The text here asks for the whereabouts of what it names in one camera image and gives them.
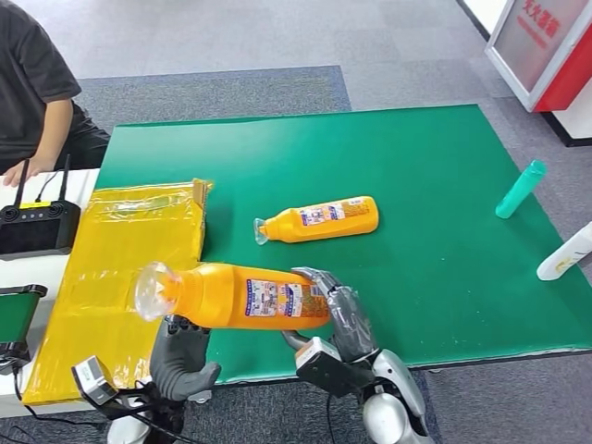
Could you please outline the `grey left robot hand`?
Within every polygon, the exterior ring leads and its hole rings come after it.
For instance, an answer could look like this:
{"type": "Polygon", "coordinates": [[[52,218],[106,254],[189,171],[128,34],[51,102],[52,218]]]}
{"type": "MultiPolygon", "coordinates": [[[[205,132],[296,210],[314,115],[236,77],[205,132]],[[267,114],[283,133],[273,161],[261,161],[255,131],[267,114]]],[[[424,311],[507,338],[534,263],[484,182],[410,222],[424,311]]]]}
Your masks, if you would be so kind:
{"type": "Polygon", "coordinates": [[[210,330],[176,314],[161,322],[150,362],[152,381],[164,398],[186,401],[213,387],[221,366],[208,362],[210,330]]]}

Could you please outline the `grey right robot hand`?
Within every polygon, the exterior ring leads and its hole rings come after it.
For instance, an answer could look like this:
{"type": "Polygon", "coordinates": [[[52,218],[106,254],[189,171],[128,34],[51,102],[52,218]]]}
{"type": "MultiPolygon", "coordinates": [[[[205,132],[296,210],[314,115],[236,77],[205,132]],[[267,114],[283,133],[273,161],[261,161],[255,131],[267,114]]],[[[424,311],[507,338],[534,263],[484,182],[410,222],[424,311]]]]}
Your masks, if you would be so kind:
{"type": "Polygon", "coordinates": [[[379,349],[353,288],[326,270],[301,266],[291,272],[315,284],[324,295],[333,328],[333,343],[344,362],[353,363],[379,349]]]}

